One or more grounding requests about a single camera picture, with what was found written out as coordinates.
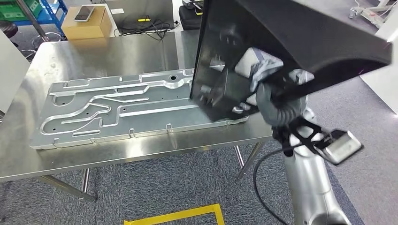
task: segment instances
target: green box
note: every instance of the green box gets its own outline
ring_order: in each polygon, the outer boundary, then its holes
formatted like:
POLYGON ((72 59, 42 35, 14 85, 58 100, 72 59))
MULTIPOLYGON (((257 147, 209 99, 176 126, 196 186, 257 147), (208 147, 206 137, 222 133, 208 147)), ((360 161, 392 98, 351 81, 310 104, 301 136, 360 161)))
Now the green box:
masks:
MULTIPOLYGON (((25 0, 25 3, 37 18, 43 9, 39 0, 25 0)), ((21 21, 28 20, 28 18, 15 1, 0 0, 0 20, 21 21)))

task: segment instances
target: machined metal plate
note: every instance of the machined metal plate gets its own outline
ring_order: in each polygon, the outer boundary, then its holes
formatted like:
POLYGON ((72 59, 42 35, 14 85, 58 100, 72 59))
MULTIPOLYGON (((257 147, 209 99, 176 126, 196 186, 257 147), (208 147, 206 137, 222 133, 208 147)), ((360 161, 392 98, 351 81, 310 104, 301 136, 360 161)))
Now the machined metal plate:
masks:
POLYGON ((189 99, 193 69, 53 83, 31 136, 34 149, 236 124, 212 122, 189 99))

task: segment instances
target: yellow tape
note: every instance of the yellow tape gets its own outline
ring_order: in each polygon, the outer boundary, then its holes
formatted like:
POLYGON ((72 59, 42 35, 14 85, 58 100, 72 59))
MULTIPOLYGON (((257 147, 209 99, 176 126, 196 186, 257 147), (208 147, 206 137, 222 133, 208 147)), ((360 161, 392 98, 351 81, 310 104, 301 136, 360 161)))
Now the yellow tape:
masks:
POLYGON ((134 221, 124 221, 124 225, 154 225, 166 223, 173 220, 179 220, 188 217, 199 216, 207 213, 215 213, 215 219, 217 221, 217 225, 225 225, 224 218, 222 217, 220 204, 208 205, 199 208, 194 208, 190 210, 183 210, 179 212, 173 212, 169 214, 164 214, 155 217, 149 217, 134 221))
POLYGON ((147 21, 151 21, 151 19, 150 18, 138 19, 138 22, 147 22, 147 21))

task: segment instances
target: black cover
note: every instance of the black cover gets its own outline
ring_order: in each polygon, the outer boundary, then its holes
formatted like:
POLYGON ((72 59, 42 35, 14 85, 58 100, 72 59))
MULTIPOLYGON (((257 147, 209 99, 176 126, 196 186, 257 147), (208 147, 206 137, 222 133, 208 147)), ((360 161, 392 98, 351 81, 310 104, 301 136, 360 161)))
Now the black cover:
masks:
POLYGON ((205 0, 191 98, 213 120, 237 119, 235 106, 252 94, 235 65, 249 47, 280 58, 284 67, 266 82, 280 85, 276 104, 297 99, 390 64, 385 40, 291 0, 205 0), (225 62, 220 73, 214 59, 225 62), (285 85, 294 69, 314 74, 302 85, 285 85))

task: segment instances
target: cable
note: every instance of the cable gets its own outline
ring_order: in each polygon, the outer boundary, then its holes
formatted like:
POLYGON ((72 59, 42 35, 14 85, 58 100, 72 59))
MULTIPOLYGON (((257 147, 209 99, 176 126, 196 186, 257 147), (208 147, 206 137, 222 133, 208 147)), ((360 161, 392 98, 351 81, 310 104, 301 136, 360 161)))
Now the cable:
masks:
POLYGON ((166 33, 168 31, 171 31, 175 28, 177 28, 180 23, 178 21, 175 22, 175 24, 177 24, 177 26, 175 27, 171 27, 171 25, 167 22, 163 22, 160 19, 156 19, 153 22, 151 20, 150 21, 150 25, 149 26, 143 26, 141 24, 133 24, 136 26, 136 28, 125 28, 125 27, 121 27, 118 29, 115 29, 113 31, 114 36, 116 37, 116 30, 119 31, 120 35, 119 36, 126 36, 126 35, 131 35, 131 34, 146 34, 149 37, 157 40, 157 41, 162 41, 164 39, 164 37, 166 36, 166 33))
POLYGON ((264 155, 264 156, 261 157, 260 160, 257 162, 257 164, 256 164, 256 166, 255 166, 255 168, 254 168, 254 172, 253 172, 254 192, 256 193, 257 198, 259 199, 259 201, 260 201, 260 203, 262 204, 262 206, 263 206, 273 217, 275 217, 275 219, 277 219, 277 220, 278 220, 281 224, 283 224, 283 225, 288 225, 288 223, 286 223, 283 219, 281 219, 278 215, 276 215, 276 214, 265 204, 265 202, 263 201, 263 199, 260 197, 259 190, 258 190, 258 187, 257 187, 257 171, 258 171, 258 169, 259 169, 260 164, 261 164, 264 160, 266 160, 267 158, 269 158, 269 157, 271 157, 271 156, 273 156, 273 155, 276 155, 276 154, 278 154, 278 153, 281 153, 281 152, 283 152, 283 151, 292 150, 292 149, 294 149, 294 148, 296 148, 296 147, 299 147, 299 146, 302 146, 302 145, 304 145, 304 144, 297 144, 297 145, 290 146, 290 147, 284 148, 284 149, 279 149, 279 150, 276 150, 276 151, 273 151, 273 152, 271 152, 271 153, 268 153, 268 154, 264 155))
POLYGON ((360 3, 358 2, 358 0, 354 0, 355 3, 357 3, 358 7, 360 7, 360 3))
POLYGON ((383 16, 384 14, 388 13, 388 12, 394 7, 394 5, 397 4, 397 2, 398 2, 398 1, 392 3, 391 6, 390 6, 384 13, 380 14, 378 17, 381 17, 381 16, 383 16))

